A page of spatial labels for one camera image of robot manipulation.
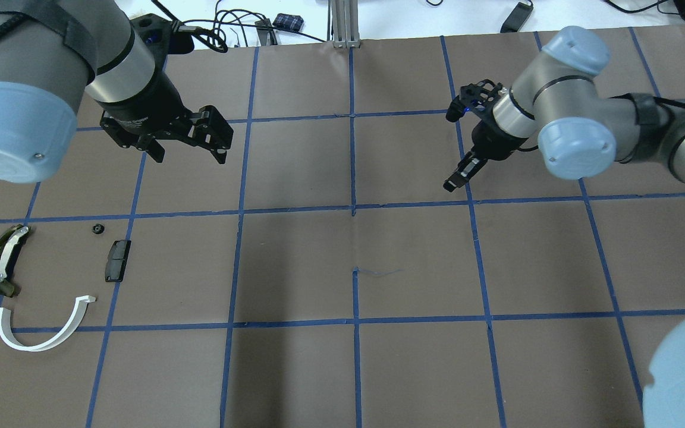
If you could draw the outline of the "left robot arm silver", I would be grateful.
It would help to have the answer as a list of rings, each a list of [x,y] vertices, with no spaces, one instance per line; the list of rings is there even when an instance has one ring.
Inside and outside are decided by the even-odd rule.
[[[225,163],[234,131],[212,105],[192,111],[164,71],[170,54],[225,41],[166,9],[129,18],[114,1],[0,1],[0,181],[57,173],[78,130],[84,96],[122,149],[164,160],[179,141]]]

